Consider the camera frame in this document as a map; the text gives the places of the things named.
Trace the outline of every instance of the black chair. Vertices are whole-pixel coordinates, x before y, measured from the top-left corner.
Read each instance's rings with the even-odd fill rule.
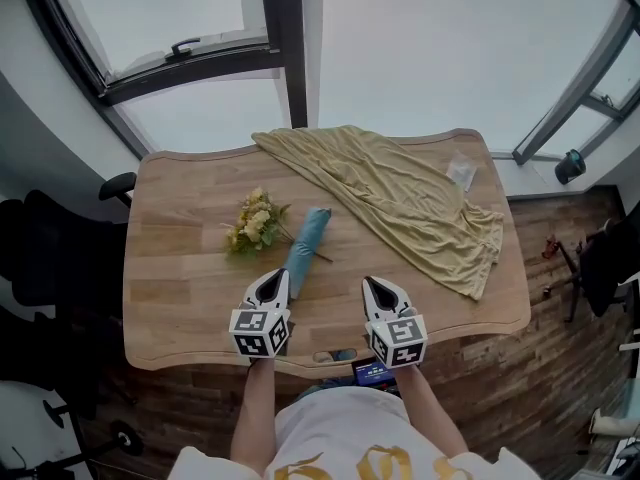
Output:
[[[640,271],[640,204],[618,223],[607,221],[602,229],[587,236],[587,243],[576,248],[578,265],[557,242],[571,276],[544,289],[544,296],[559,286],[573,284],[571,306],[567,323],[575,316],[582,291],[593,313],[600,317],[611,304],[626,304],[629,293],[616,296],[618,285]]]
[[[126,192],[134,185],[135,174],[118,176],[103,185],[99,198],[117,197],[130,207]],[[56,308],[54,319],[37,313],[28,322],[0,307],[0,353],[6,358],[0,379],[55,389],[69,406],[55,411],[73,409],[88,419],[95,415],[100,382],[135,404],[103,372],[109,362],[124,360],[126,235],[127,223],[81,217],[38,190],[24,202],[0,203],[0,275],[23,306]]]
[[[135,174],[107,181],[99,198],[126,195]],[[39,190],[24,203],[0,203],[0,275],[23,306],[82,308],[122,317],[122,270],[127,223],[99,222],[70,212]]]

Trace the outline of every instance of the yellow flower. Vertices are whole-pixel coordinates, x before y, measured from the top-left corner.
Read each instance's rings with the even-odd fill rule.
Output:
[[[252,224],[252,222],[253,219],[251,219],[251,221],[244,227],[244,234],[247,235],[249,237],[249,240],[251,240],[252,242],[259,242],[260,230],[255,226],[255,224]]]
[[[255,226],[258,228],[262,228],[265,222],[267,222],[271,218],[271,215],[267,210],[260,210],[253,217],[251,217],[250,223],[255,223]]]
[[[249,195],[249,202],[257,203],[258,201],[260,201],[263,193],[264,192],[262,191],[262,187],[254,189],[253,192],[251,192],[251,194]]]

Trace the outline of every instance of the gold print on shirt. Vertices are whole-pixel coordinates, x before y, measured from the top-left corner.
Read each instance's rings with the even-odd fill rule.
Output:
[[[326,471],[315,466],[310,466],[311,463],[320,458],[320,455],[322,455],[322,453],[319,453],[310,459],[301,460],[295,464],[289,464],[278,468],[273,475],[273,479],[288,480],[293,475],[299,475],[310,478],[311,480],[331,480],[331,476],[329,476]]]
[[[376,475],[373,471],[371,462],[369,462],[369,453],[371,452],[384,453],[384,455],[380,457],[379,462],[382,478],[379,478],[378,475]],[[394,446],[393,448],[372,446],[369,448],[364,453],[362,460],[358,462],[358,465],[356,466],[358,474],[360,475],[360,480],[391,480],[391,475],[393,474],[393,459],[395,459],[398,462],[398,466],[400,466],[400,478],[402,480],[412,480],[413,473],[411,470],[411,459],[409,459],[409,454],[397,446]]]
[[[473,480],[470,473],[464,469],[454,468],[446,457],[434,460],[433,470],[438,474],[439,480]]]

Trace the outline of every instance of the wooden floor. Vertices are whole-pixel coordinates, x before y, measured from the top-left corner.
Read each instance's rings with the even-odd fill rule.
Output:
[[[545,238],[555,233],[567,249],[609,217],[617,217],[614,192],[511,203],[526,264],[532,305],[530,325],[511,336],[475,336],[429,347],[422,367],[444,408],[459,425],[472,451],[495,460],[505,446],[543,478],[569,478],[587,457],[586,426],[596,407],[616,408],[630,369],[630,355],[617,346],[631,332],[630,318],[613,306],[596,319],[582,301],[576,320],[565,324],[570,289],[550,299],[542,288],[569,270],[561,256],[541,257]],[[157,372],[131,367],[114,378],[138,397],[135,408],[112,400],[95,421],[81,421],[87,444],[99,444],[108,423],[122,419],[145,443],[141,457],[120,451],[99,460],[101,479],[136,478],[121,469],[164,479],[179,450],[198,447],[227,456],[238,415],[244,371],[238,367],[191,366]],[[278,375],[276,403],[293,401],[312,381]],[[600,445],[606,453],[608,446]],[[606,459],[592,457],[591,462]]]

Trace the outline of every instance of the white t-shirt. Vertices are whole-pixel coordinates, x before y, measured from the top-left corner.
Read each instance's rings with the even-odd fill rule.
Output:
[[[506,448],[490,464],[447,459],[409,423],[399,398],[362,387],[318,391],[276,416],[276,453],[263,478],[323,480],[539,480]],[[260,480],[252,469],[184,448],[169,480]]]

